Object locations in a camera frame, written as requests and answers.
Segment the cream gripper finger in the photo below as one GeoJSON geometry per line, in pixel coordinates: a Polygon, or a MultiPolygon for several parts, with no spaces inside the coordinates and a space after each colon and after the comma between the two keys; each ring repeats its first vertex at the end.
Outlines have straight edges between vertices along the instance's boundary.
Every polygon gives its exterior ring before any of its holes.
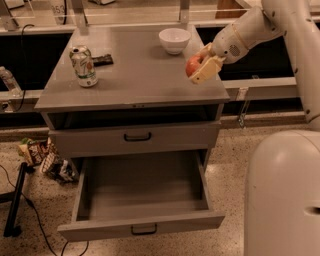
{"type": "Polygon", "coordinates": [[[189,79],[194,84],[205,82],[220,72],[222,65],[223,64],[219,64],[217,61],[206,62],[204,59],[200,67],[193,73],[192,76],[189,77],[189,79]]]}
{"type": "Polygon", "coordinates": [[[211,56],[211,51],[210,51],[210,47],[204,47],[202,48],[199,52],[199,60],[203,61],[204,59],[206,59],[207,57],[211,56]]]}

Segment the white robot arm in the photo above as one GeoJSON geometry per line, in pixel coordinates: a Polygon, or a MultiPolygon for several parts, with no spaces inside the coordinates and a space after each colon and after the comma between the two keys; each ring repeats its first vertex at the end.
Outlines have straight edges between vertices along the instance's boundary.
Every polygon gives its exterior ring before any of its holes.
{"type": "Polygon", "coordinates": [[[261,0],[228,24],[186,64],[200,84],[255,46],[281,39],[291,67],[291,89],[262,88],[270,108],[299,108],[308,125],[266,137],[246,175],[244,256],[320,256],[320,30],[310,0],[261,0]]]}

